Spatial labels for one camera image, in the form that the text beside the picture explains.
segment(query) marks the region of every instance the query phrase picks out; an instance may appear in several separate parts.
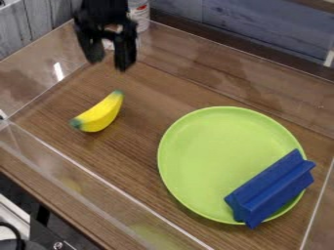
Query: robotic arm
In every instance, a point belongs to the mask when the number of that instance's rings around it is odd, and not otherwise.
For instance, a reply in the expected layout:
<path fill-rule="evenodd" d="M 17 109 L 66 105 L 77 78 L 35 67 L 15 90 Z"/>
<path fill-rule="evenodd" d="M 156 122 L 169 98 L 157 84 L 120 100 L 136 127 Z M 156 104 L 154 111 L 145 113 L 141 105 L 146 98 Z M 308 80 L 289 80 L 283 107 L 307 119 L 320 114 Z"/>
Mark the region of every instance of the robotic arm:
<path fill-rule="evenodd" d="M 105 29 L 109 24 L 120 24 L 120 33 Z M 74 31 L 82 53 L 89 63 L 98 63 L 105 53 L 101 39 L 114 45 L 114 67 L 125 71 L 137 59 L 137 24 L 128 18 L 128 0 L 82 0 L 74 13 Z"/>

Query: yellow banana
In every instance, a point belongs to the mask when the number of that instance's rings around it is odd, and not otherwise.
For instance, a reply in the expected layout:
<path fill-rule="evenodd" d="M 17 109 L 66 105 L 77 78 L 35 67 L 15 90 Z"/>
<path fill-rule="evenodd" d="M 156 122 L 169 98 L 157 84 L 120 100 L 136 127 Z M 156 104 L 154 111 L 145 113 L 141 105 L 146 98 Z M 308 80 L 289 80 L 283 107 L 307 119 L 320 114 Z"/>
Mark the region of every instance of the yellow banana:
<path fill-rule="evenodd" d="M 97 105 L 70 120 L 70 126 L 84 132 L 105 129 L 118 114 L 122 98 L 122 92 L 113 91 Z"/>

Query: blue block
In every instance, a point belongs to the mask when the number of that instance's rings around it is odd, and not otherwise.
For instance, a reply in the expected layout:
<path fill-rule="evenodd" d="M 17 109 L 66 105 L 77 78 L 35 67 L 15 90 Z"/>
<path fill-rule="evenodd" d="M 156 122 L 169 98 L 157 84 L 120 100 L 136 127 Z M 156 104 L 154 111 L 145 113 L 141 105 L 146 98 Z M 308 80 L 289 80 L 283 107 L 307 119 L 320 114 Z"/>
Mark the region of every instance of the blue block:
<path fill-rule="evenodd" d="M 224 198 L 233 218 L 253 229 L 312 183 L 313 162 L 292 150 Z"/>

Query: plate rim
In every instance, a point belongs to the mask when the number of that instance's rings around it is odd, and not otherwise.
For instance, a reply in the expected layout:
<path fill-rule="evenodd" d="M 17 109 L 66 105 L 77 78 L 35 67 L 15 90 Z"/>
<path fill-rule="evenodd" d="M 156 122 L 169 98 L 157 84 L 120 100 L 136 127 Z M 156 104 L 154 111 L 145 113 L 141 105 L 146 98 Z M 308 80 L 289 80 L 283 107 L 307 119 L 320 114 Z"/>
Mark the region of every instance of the plate rim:
<path fill-rule="evenodd" d="M 164 144 L 164 141 L 165 141 L 165 138 L 168 136 L 168 134 L 170 133 L 172 129 L 178 125 L 178 123 L 181 123 L 185 119 L 188 119 L 189 116 L 192 115 L 196 115 L 197 113 L 200 112 L 205 112 L 207 110 L 212 110 L 212 109 L 221 109 L 221 110 L 225 110 L 225 109 L 233 109 L 233 110 L 237 110 L 237 111 L 244 111 L 244 112 L 248 112 L 251 113 L 252 115 L 257 115 L 259 117 L 261 117 L 263 119 L 265 119 L 267 121 L 269 121 L 271 123 L 273 123 L 276 126 L 279 126 L 283 131 L 287 133 L 288 137 L 292 139 L 292 141 L 295 141 L 295 144 L 296 146 L 299 146 L 299 150 L 300 150 L 300 154 L 303 156 L 303 158 L 305 159 L 305 153 L 304 153 L 304 149 L 299 143 L 299 141 L 296 140 L 293 134 L 288 131 L 288 129 L 275 120 L 272 119 L 269 116 L 264 115 L 263 113 L 252 110 L 252 109 L 248 109 L 248 108 L 244 108 L 244 107 L 237 107 L 237 106 L 209 106 L 209 107 L 204 107 L 204 108 L 200 108 L 200 109 L 196 109 L 190 112 L 188 112 L 185 115 L 182 115 L 168 127 L 168 129 L 165 130 L 164 134 L 162 134 L 162 137 L 160 139 L 160 142 L 158 142 L 158 147 L 157 147 L 157 154 L 156 154 L 156 162 L 157 162 L 157 171 L 158 171 L 158 175 L 160 175 L 160 178 L 161 178 L 161 181 L 162 181 L 162 184 L 164 186 L 166 187 L 168 189 L 168 192 L 170 193 L 170 195 L 176 198 L 176 200 L 185 206 L 186 209 L 189 209 L 194 214 L 200 215 L 202 218 L 213 221 L 213 222 L 217 222 L 217 223 L 223 223 L 223 224 L 227 224 L 227 225 L 244 225 L 245 223 L 239 223 L 239 222 L 229 222 L 229 221 L 224 221 L 224 220 L 216 220 L 215 218 L 211 218 L 209 216 L 207 216 L 205 214 L 201 214 L 200 212 L 194 211 L 192 209 L 192 206 L 189 206 L 186 204 L 186 202 L 184 200 L 181 200 L 177 195 L 170 191 L 168 185 L 166 185 L 166 181 L 161 175 L 161 167 L 160 167 L 160 158 L 161 158 L 161 145 Z M 275 220 L 276 218 L 279 218 L 280 216 L 283 216 L 289 210 L 292 210 L 292 208 L 296 206 L 296 204 L 299 203 L 303 195 L 304 195 L 304 190 L 299 193 L 299 195 L 295 197 L 295 200 L 293 202 L 291 203 L 291 205 L 287 207 L 285 210 L 280 211 L 277 214 L 275 214 L 273 216 L 271 216 L 269 218 L 267 218 L 264 220 L 264 222 L 269 222 L 272 220 Z"/>

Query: green plate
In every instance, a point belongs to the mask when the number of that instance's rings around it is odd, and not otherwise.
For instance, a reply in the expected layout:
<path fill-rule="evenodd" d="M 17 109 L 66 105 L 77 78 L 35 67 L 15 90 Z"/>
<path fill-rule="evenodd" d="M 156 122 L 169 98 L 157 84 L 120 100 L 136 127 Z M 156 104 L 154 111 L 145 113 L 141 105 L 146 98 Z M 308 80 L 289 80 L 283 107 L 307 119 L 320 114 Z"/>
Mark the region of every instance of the green plate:
<path fill-rule="evenodd" d="M 160 176 L 185 207 L 209 220 L 236 225 L 223 198 L 295 148 L 304 155 L 288 130 L 263 114 L 209 107 L 186 114 L 165 132 L 157 152 Z"/>

